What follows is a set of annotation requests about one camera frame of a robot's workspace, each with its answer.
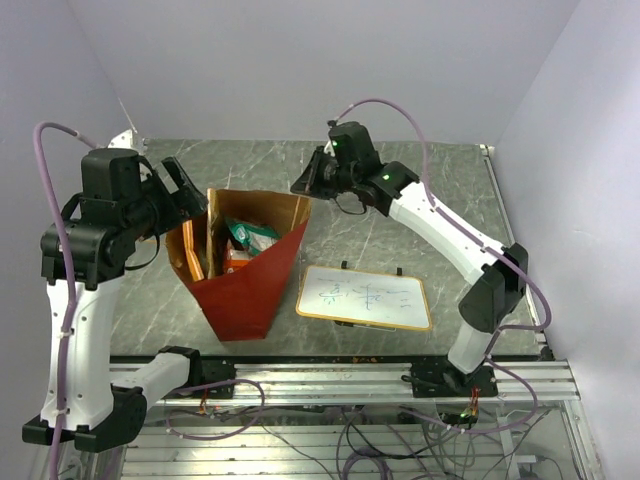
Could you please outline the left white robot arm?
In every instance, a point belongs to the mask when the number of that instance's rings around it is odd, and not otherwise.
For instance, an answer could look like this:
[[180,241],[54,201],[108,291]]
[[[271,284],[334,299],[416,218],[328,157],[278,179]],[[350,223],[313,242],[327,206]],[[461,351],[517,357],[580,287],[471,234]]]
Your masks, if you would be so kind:
[[157,401],[174,390],[192,397],[203,387],[201,355],[188,347],[166,346],[136,372],[110,376],[115,304],[137,242],[158,240],[207,207],[176,158],[162,165],[175,191],[134,150],[90,151],[81,161],[81,191],[41,238],[50,374],[41,412],[22,427],[26,443],[71,441],[84,452],[110,450],[137,437]]

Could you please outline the aluminium rail frame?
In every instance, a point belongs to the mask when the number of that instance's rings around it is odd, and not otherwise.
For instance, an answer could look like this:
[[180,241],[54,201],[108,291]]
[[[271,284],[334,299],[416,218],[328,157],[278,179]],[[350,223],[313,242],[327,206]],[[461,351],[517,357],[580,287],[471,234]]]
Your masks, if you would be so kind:
[[[480,392],[484,403],[578,400],[580,393],[566,362],[504,362],[489,381],[497,389]],[[440,400],[467,404],[469,393],[433,393],[420,398],[402,380],[410,370],[399,364],[238,364],[236,375],[261,385],[268,406],[421,404]]]

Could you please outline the teal Fox's candy packet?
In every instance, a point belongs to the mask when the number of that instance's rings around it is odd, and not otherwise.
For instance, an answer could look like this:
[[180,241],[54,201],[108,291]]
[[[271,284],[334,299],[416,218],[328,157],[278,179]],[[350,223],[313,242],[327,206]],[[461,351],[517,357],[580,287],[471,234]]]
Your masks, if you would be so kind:
[[279,240],[278,233],[269,226],[255,225],[232,218],[225,219],[231,236],[251,256],[257,256]]

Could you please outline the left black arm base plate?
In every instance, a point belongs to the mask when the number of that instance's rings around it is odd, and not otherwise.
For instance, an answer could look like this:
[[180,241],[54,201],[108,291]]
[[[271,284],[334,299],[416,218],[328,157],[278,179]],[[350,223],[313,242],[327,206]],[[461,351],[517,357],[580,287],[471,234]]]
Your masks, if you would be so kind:
[[[200,380],[196,383],[190,383],[183,388],[178,389],[176,394],[180,396],[195,396],[207,393],[208,399],[220,400],[231,399],[234,393],[232,384],[225,384],[225,381],[234,380],[236,378],[236,368],[234,364],[225,358],[205,357],[202,360]],[[213,383],[221,383],[221,386],[208,387],[207,389],[191,390],[191,387],[199,385],[209,385]]]

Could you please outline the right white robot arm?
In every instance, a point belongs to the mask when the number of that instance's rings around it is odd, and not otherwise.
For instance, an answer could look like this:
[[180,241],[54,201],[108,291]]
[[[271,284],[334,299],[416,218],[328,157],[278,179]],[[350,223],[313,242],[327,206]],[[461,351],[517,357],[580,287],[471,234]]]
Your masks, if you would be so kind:
[[462,324],[440,380],[455,396],[471,389],[499,326],[524,297],[527,250],[480,233],[428,193],[425,181],[407,166],[382,162],[368,130],[358,122],[330,122],[327,143],[314,150],[291,191],[319,200],[351,193],[364,208],[419,235],[459,271],[470,288],[458,304]]

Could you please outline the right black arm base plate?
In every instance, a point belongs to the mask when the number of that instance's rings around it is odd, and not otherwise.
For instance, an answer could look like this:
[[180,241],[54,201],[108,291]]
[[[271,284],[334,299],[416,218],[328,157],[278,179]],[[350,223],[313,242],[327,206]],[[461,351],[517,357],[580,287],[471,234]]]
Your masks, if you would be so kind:
[[470,398],[473,393],[480,397],[498,395],[494,370],[488,366],[463,374],[449,365],[414,363],[401,380],[411,386],[415,398]]

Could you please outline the small whiteboard orange frame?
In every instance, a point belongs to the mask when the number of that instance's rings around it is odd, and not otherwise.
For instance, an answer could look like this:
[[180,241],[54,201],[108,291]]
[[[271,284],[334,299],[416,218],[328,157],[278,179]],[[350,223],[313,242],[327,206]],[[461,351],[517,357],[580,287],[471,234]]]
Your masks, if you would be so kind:
[[412,331],[432,329],[420,279],[312,265],[304,274],[300,316]]

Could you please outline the red paper bag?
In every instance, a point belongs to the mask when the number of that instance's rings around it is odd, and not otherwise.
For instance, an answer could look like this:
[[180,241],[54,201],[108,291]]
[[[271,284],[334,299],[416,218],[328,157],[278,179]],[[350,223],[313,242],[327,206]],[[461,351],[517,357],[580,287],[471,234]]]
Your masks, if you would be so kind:
[[204,279],[191,278],[183,245],[182,226],[165,237],[169,263],[198,303],[209,326],[221,342],[259,340],[267,336],[298,257],[310,214],[311,200],[298,195],[265,190],[217,191],[224,226],[222,253],[231,240],[225,219],[232,218],[273,228],[280,240],[230,274],[207,278],[207,212],[193,219],[196,252]]

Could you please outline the orange striped snack packet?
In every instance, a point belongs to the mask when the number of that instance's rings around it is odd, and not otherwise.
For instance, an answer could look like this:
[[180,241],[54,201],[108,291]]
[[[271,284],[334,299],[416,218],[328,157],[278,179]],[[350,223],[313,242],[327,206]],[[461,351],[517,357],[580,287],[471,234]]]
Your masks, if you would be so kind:
[[193,221],[188,220],[182,225],[183,245],[187,266],[194,282],[204,279],[204,273],[196,252]]

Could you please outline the orange Fox's candy packet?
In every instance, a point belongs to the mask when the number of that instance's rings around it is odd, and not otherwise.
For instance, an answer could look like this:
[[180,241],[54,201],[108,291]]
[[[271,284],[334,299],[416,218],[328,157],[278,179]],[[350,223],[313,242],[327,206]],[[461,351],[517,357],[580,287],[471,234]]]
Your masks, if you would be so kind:
[[222,272],[230,274],[246,266],[252,260],[252,256],[245,250],[237,249],[231,240],[228,240],[223,255]]

